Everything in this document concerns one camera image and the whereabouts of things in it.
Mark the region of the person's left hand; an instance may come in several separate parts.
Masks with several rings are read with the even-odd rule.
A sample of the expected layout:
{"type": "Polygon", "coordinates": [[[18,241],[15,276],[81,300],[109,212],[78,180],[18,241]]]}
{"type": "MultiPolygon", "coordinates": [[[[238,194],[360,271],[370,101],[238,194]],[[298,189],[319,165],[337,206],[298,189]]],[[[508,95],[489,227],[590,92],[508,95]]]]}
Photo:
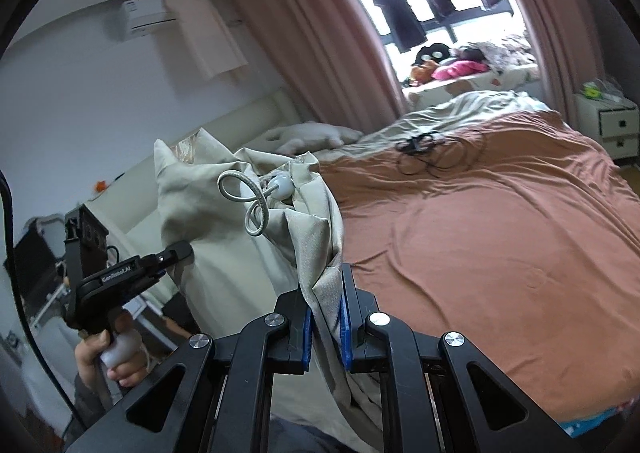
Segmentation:
{"type": "Polygon", "coordinates": [[[93,392],[99,387],[99,362],[107,366],[106,377],[124,388],[137,386],[150,373],[149,357],[142,347],[139,346],[136,352],[117,351],[108,329],[83,338],[76,345],[74,354],[79,379],[93,392]]]}

